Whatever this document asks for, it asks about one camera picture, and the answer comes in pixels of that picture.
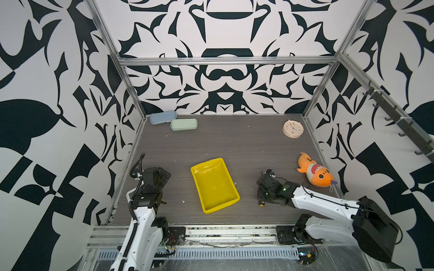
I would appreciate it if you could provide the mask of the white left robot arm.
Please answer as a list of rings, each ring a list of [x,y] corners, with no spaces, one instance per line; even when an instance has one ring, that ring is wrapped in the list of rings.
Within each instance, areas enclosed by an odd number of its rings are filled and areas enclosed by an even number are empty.
[[[127,193],[131,222],[111,271],[151,270],[158,247],[169,235],[167,219],[158,217],[157,211],[161,204],[165,204],[163,188],[171,174],[161,167],[144,169],[144,158],[142,153],[129,172],[138,184]]]

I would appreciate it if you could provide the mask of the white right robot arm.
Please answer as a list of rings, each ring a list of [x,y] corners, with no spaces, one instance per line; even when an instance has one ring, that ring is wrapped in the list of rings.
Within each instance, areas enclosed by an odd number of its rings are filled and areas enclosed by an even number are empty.
[[[366,255],[391,263],[402,230],[374,201],[363,197],[347,201],[286,181],[281,183],[272,170],[258,180],[258,203],[278,204],[305,210],[294,226],[276,228],[281,245],[311,244],[327,239],[358,246]]]

